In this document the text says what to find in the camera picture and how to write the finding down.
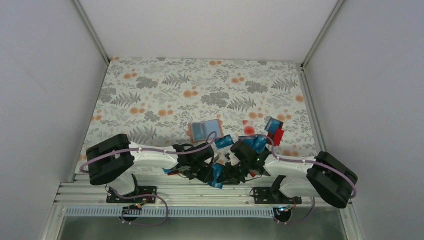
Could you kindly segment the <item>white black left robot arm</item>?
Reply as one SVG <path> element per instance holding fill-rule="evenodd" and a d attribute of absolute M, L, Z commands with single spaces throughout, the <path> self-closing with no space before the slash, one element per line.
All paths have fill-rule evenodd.
<path fill-rule="evenodd" d="M 118 134 L 86 151 L 87 161 L 79 169 L 89 175 L 93 186 L 107 185 L 124 201 L 131 203 L 139 197 L 137 179 L 133 168 L 159 168 L 195 175 L 207 161 L 215 157 L 208 141 L 193 146 L 175 144 L 153 147 L 131 142 L 126 134 Z"/>

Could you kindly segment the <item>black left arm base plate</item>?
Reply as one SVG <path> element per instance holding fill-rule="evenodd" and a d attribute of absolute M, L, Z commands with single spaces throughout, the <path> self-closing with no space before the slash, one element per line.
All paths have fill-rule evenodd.
<path fill-rule="evenodd" d="M 109 188 L 106 202 L 108 204 L 154 204 L 156 197 L 151 195 L 156 195 L 157 190 L 156 186 L 138 186 L 135 192 L 119 197 L 113 189 Z"/>

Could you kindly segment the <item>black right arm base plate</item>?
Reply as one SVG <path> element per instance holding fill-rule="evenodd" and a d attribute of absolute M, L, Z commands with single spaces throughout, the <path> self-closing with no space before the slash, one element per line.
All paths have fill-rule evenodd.
<path fill-rule="evenodd" d="M 289 198 L 271 187 L 254 187 L 251 196 L 257 205 L 300 205 L 303 203 L 301 197 Z"/>

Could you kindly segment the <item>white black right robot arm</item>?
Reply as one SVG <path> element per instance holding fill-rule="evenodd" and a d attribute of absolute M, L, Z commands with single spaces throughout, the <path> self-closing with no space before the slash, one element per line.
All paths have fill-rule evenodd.
<path fill-rule="evenodd" d="M 229 156 L 238 163 L 225 165 L 219 183 L 245 183 L 251 172 L 275 179 L 268 188 L 271 199 L 258 200 L 257 204 L 282 204 L 308 197 L 321 198 L 332 207 L 344 209 L 356 195 L 357 175 L 325 151 L 306 158 L 284 157 L 273 149 L 257 152 L 244 141 L 238 141 L 231 146 Z"/>

